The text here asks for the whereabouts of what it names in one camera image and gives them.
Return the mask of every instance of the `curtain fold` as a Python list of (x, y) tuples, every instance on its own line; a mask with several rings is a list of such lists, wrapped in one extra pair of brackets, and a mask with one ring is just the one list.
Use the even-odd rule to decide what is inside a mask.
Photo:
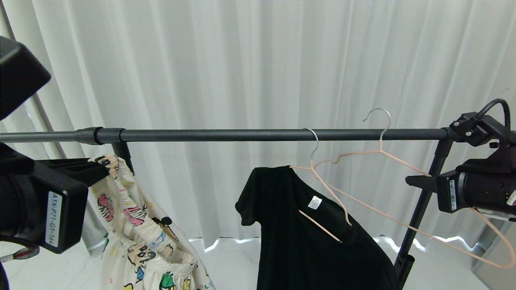
[[(516, 108), (516, 2), (500, 1), (95, 1), (5, 0), (16, 39), (53, 78), (3, 131), (391, 128), (448, 126), (494, 98)], [(495, 107), (490, 115), (502, 119)], [(51, 128), (41, 123), (47, 120)], [(386, 141), (424, 170), (436, 141)], [(16, 144), (22, 153), (95, 156), (109, 147)], [(130, 143), (136, 176), (187, 237), (259, 236), (234, 203), (252, 168), (306, 166), (314, 142)], [(315, 161), (374, 150), (374, 141), (321, 142)], [(455, 144), (444, 170), (486, 147)], [(419, 191), (408, 168), (381, 155), (319, 169), (328, 183), (405, 222)], [(300, 176), (324, 192), (313, 177)], [(401, 242), (405, 228), (343, 198), (372, 236)], [(472, 246), (484, 225), (468, 211), (438, 211), (422, 229)], [(424, 238), (417, 237), (424, 243)]]

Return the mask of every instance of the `hanger hook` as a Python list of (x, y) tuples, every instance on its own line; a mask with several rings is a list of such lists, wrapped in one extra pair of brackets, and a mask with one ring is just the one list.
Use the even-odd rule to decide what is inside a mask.
[(317, 144), (315, 145), (315, 149), (314, 149), (314, 151), (312, 151), (312, 155), (311, 155), (311, 157), (310, 157), (310, 158), (311, 158), (311, 160), (313, 160), (313, 159), (314, 159), (314, 153), (315, 153), (315, 151), (317, 151), (317, 149), (319, 148), (319, 137), (317, 137), (317, 134), (316, 134), (312, 129), (310, 129), (310, 128), (305, 128), (305, 129), (306, 129), (306, 130), (310, 130), (310, 132), (312, 132), (312, 134), (314, 134), (314, 136), (315, 136), (315, 141), (317, 142)]
[(365, 117), (365, 119), (364, 119), (364, 120), (362, 120), (362, 122), (367, 121), (367, 119), (369, 118), (369, 116), (371, 115), (371, 113), (372, 113), (372, 112), (374, 112), (374, 111), (376, 111), (376, 110), (382, 110), (382, 111), (384, 111), (384, 112), (387, 114), (387, 116), (389, 117), (389, 123), (387, 124), (387, 128), (383, 129), (382, 134), (380, 134), (380, 141), (383, 141), (383, 133), (385, 133), (385, 131), (387, 131), (387, 130), (391, 127), (391, 114), (390, 114), (387, 110), (382, 109), (382, 108), (380, 108), (380, 107), (373, 108), (371, 111), (369, 111), (369, 113), (367, 114), (367, 117)]

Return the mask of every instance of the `clothes rack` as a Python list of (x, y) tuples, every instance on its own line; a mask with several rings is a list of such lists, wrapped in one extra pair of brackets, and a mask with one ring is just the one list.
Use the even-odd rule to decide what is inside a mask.
[[(320, 141), (367, 141), (379, 140), (382, 129), (324, 129), (314, 130)], [(66, 132), (3, 133), (0, 142), (80, 142), (85, 144), (111, 144), (115, 154), (123, 158), (134, 172), (127, 142), (199, 142), (199, 141), (313, 141), (312, 132), (294, 130), (126, 130), (124, 128), (91, 127)], [(449, 128), (436, 129), (389, 129), (383, 140), (439, 140), (429, 174), (441, 173), (452, 144), (462, 142)], [(422, 190), (412, 214), (410, 225), (419, 228), (432, 192)], [(407, 229), (394, 267), (398, 282), (403, 288), (414, 257), (409, 250), (416, 232)]]

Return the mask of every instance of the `cartoon print dress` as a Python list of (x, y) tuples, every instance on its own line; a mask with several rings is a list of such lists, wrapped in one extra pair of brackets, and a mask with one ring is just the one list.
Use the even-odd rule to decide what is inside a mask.
[(108, 230), (101, 289), (199, 290), (215, 287), (188, 239), (114, 155), (90, 159), (109, 176), (88, 198)]

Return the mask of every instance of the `white floor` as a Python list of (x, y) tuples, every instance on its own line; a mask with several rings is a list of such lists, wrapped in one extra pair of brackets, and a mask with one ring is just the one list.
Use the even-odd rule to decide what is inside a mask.
[[(219, 239), (214, 247), (203, 250), (202, 240), (192, 241), (219, 290), (255, 290), (260, 260), (260, 241)], [(393, 261), (396, 252), (384, 238), (380, 246)], [(1, 243), (1, 255), (14, 247)], [(411, 250), (416, 262), (407, 280), (406, 290), (487, 288), (470, 271), (471, 259), (438, 243), (425, 250)], [(90, 257), (82, 243), (64, 254), (55, 255), (44, 249), (28, 260), (4, 263), (10, 288), (16, 289), (99, 289), (100, 258)]]

